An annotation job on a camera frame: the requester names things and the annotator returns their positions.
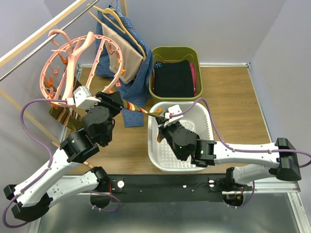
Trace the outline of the olive wavy striped sock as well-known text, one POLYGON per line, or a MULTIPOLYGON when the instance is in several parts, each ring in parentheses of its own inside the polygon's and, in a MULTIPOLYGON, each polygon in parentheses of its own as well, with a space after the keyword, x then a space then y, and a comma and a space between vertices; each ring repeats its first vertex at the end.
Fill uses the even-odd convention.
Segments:
POLYGON ((147 110, 135 105, 125 99, 122 99, 122 116, 124 121, 124 126, 127 128, 130 127, 142 127, 144 126, 144 116, 148 115, 156 119, 161 118, 162 109, 158 108, 155 112, 148 112, 147 110))

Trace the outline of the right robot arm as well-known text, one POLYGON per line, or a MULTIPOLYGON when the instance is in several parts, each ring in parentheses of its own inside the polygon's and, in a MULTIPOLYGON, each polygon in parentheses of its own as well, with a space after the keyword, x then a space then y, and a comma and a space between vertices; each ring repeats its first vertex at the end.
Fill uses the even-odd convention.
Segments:
POLYGON ((196 167, 241 163, 241 167, 226 170, 218 185, 224 191, 236 190, 248 183, 270 177, 287 182, 301 180, 300 167, 294 146, 286 138, 262 145, 225 146, 222 142, 203 140, 186 129, 179 121, 169 124, 158 120, 158 142, 166 140, 176 158, 190 160, 196 167))

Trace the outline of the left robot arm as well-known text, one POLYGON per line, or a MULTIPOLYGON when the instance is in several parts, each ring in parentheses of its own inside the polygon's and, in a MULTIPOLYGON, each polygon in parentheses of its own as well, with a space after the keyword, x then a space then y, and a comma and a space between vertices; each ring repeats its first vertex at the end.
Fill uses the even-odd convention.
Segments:
POLYGON ((14 218, 26 225, 44 216, 50 208, 67 197, 90 192, 113 198, 108 174, 101 166, 95 166, 80 177, 60 183, 59 180, 88 158, 99 152, 112 141, 115 126, 114 117, 124 107, 119 92, 95 96, 76 91, 72 98, 56 100, 55 103, 76 103, 86 109, 82 127, 72 132, 55 153, 49 153, 49 160, 24 182, 4 187, 3 191, 10 203, 5 207, 2 221, 8 228, 6 214, 11 210, 14 218))

